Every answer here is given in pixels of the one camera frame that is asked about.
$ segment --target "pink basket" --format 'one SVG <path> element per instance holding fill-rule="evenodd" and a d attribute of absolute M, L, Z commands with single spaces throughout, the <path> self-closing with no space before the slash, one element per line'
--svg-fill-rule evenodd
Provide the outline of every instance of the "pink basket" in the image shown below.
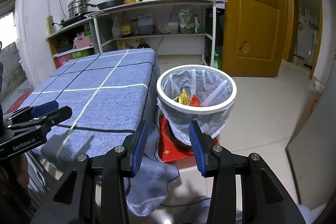
<path fill-rule="evenodd" d="M 90 44 L 92 43 L 92 37 L 90 35 L 87 37 L 79 37 L 78 39 L 75 39 L 73 42 L 76 48 L 89 47 Z"/>

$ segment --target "door panel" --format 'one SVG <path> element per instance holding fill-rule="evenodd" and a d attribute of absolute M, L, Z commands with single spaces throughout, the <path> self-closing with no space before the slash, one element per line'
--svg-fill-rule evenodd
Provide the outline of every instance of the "door panel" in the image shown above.
<path fill-rule="evenodd" d="M 230 76 L 277 76 L 287 0 L 227 1 L 222 70 Z"/>

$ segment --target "white bucket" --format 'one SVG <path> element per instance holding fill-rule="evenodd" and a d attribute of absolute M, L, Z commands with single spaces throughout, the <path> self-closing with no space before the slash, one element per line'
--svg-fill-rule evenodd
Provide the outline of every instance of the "white bucket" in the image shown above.
<path fill-rule="evenodd" d="M 167 78 L 169 77 L 171 78 L 172 75 L 178 75 L 179 73 L 183 73 L 183 71 L 193 72 L 193 70 L 195 70 L 197 73 L 202 72 L 203 74 L 206 74 L 207 77 L 210 77 L 211 75 L 214 74 L 218 75 L 219 77 L 216 76 L 215 78 L 220 79 L 222 81 L 220 85 L 213 87 L 214 90 L 211 91 L 208 97 L 199 98 L 201 106 L 206 101 L 212 101 L 214 99 L 213 98 L 214 96 L 221 95 L 221 93 L 218 92 L 221 92 L 222 84 L 225 84 L 226 86 L 230 85 L 231 93 L 229 97 L 226 98 L 223 102 L 216 105 L 193 107 L 182 105 L 178 102 L 175 102 L 165 94 L 163 90 L 164 89 L 163 84 L 169 81 L 167 80 Z M 174 135 L 182 143 L 190 145 L 188 126 L 192 120 L 196 120 L 199 123 L 202 132 L 210 135 L 212 138 L 216 137 L 220 133 L 220 131 L 225 126 L 228 115 L 234 105 L 235 97 L 237 94 L 237 88 L 233 79 L 226 73 L 218 69 L 202 65 L 184 65 L 167 70 L 159 77 L 157 81 L 157 93 L 158 93 L 158 99 L 157 99 L 158 106 L 160 107 L 161 111 L 169 121 L 169 124 L 172 128 Z"/>

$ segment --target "door frame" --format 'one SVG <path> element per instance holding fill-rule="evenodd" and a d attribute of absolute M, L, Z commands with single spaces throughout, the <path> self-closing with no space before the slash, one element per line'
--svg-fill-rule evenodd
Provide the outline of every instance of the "door frame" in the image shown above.
<path fill-rule="evenodd" d="M 323 25 L 323 11 L 322 11 L 322 0 L 318 0 L 319 2 L 319 14 L 320 14 L 320 19 L 319 19 L 319 32 L 318 32 L 318 37 L 317 37 L 317 45 L 316 45 L 316 52 L 314 54 L 314 60 L 313 60 L 313 66 L 310 71 L 309 78 L 312 79 L 316 63 L 319 57 L 320 53 L 320 46 L 321 46 L 321 38 L 322 38 L 322 25 Z M 292 62 L 293 61 L 293 56 L 295 53 L 295 44 L 296 44 L 296 39 L 297 39 L 297 32 L 298 32 L 298 23 L 299 23 L 299 0 L 288 0 L 288 7 L 294 7 L 294 14 L 293 14 L 293 28 L 290 26 L 287 26 L 287 32 L 290 32 L 290 29 L 292 29 L 292 34 L 287 33 L 286 39 L 290 39 L 290 43 L 285 43 L 285 48 L 284 48 L 284 55 L 283 58 L 288 61 Z M 289 9 L 287 10 L 287 20 L 289 18 L 290 11 Z"/>

